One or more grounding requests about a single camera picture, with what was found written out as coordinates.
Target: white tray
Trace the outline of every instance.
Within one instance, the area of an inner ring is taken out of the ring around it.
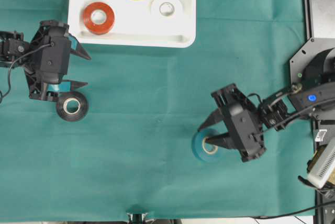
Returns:
[[[92,2],[105,2],[115,13],[113,29],[104,35],[90,33],[81,20],[83,9]],[[179,22],[158,22],[150,13],[153,0],[70,0],[70,33],[81,43],[186,48],[196,36],[196,0],[180,0],[184,16]]]

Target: blue tape roll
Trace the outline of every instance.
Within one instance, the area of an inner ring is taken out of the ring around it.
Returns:
[[[217,148],[217,151],[213,152],[213,154],[209,154],[207,152],[211,151],[213,145],[204,143],[204,139],[206,137],[212,137],[215,135],[219,135],[219,133],[216,130],[210,128],[204,129],[194,135],[192,139],[192,151],[194,156],[205,162],[218,161],[224,154],[223,148]]]

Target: black cable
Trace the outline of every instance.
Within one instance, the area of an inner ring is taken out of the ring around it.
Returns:
[[[10,84],[10,74],[12,73],[12,69],[13,69],[14,65],[15,65],[18,61],[20,61],[21,59],[23,59],[23,58],[25,58],[25,57],[27,57],[27,56],[29,56],[29,55],[31,55],[31,54],[34,54],[34,53],[36,53],[37,51],[39,51],[39,50],[41,50],[41,49],[43,49],[43,48],[45,48],[45,47],[48,47],[48,46],[51,46],[51,44],[45,44],[45,45],[42,45],[42,46],[38,47],[36,50],[30,51],[30,52],[28,52],[28,53],[26,53],[26,54],[20,56],[20,57],[19,57],[18,59],[16,59],[15,61],[13,61],[13,63],[10,65],[10,67],[9,67],[9,69],[8,69],[8,75],[7,75],[8,91],[7,91],[5,94],[3,94],[2,91],[0,91],[0,103],[2,102],[2,100],[4,99],[4,97],[7,96],[7,95],[9,94],[10,90],[12,89],[12,85]]]
[[[326,99],[324,101],[320,101],[320,102],[314,103],[314,104],[312,104],[310,106],[307,106],[306,108],[302,109],[301,111],[298,111],[296,113],[292,113],[288,118],[286,118],[283,121],[281,121],[281,122],[279,122],[279,123],[277,123],[277,124],[275,124],[275,125],[267,128],[266,130],[253,134],[253,136],[258,137],[258,136],[264,135],[264,133],[266,133],[267,131],[270,131],[272,128],[275,128],[277,126],[281,126],[282,124],[284,124],[284,123],[286,123],[288,121],[293,121],[293,120],[299,119],[300,116],[301,116],[301,114],[309,111],[310,109],[312,109],[312,108],[314,108],[316,106],[323,105],[323,104],[326,104],[326,103],[329,103],[329,102],[334,102],[334,101],[335,101],[335,97],[334,98],[330,98],[330,99]]]
[[[247,98],[248,98],[248,97],[253,97],[253,96],[256,96],[256,97],[257,97],[257,99],[258,99],[258,101],[260,102],[260,104],[262,103],[261,96],[258,95],[257,93],[250,93],[250,94],[247,96]]]
[[[258,221],[255,219],[255,218],[253,218],[253,220],[254,220],[254,221],[256,221],[256,222],[257,222],[257,224],[260,224],[260,223],[259,223],[259,222],[258,222]]]
[[[298,220],[300,220],[303,224],[307,224],[307,223],[305,223],[303,220],[301,220],[300,218],[298,218],[298,217],[296,217],[296,216],[295,216],[295,218],[298,219]]]
[[[310,210],[313,210],[313,209],[318,209],[320,207],[325,207],[325,206],[328,206],[328,205],[332,205],[334,203],[335,203],[335,200],[332,200],[332,201],[327,202],[327,203],[323,203],[323,204],[316,205],[316,206],[313,206],[313,207],[305,208],[303,210],[296,211],[296,212],[290,212],[288,214],[277,215],[277,216],[269,216],[269,217],[258,216],[258,217],[254,217],[254,218],[258,219],[258,220],[270,220],[270,219],[276,219],[276,218],[281,218],[281,217],[294,216],[294,215],[297,215],[297,214],[301,214],[302,212],[307,212],[307,211],[310,211]]]

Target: black tape roll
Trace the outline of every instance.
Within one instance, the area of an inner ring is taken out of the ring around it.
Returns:
[[[69,102],[78,103],[75,111],[69,111],[67,106]],[[83,119],[88,112],[88,102],[86,97],[80,92],[62,93],[56,103],[57,114],[64,120],[76,122]]]

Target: green tablecloth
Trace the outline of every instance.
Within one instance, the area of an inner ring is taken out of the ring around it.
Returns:
[[[66,21],[67,5],[0,0],[0,28],[30,40],[40,20]],[[305,41],[302,0],[198,0],[197,10],[187,49],[84,45],[92,61],[73,57],[68,75],[89,82],[80,122],[29,100],[23,71],[13,72],[0,105],[0,221],[277,215],[314,204],[297,180],[312,155],[307,121],[268,132],[268,151],[249,163],[226,150],[206,164],[191,151],[216,108],[210,92],[235,82],[266,97],[289,83],[287,61]]]

